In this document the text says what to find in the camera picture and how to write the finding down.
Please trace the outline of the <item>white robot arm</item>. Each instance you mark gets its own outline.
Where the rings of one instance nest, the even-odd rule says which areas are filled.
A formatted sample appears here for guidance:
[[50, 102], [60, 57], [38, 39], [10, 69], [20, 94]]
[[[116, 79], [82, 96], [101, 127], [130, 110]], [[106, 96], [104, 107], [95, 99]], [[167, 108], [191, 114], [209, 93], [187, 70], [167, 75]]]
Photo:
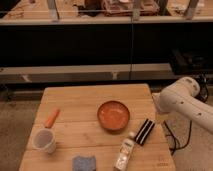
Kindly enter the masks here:
[[182, 77], [152, 97], [159, 113], [178, 112], [213, 134], [213, 106], [196, 99], [199, 92], [194, 78]]

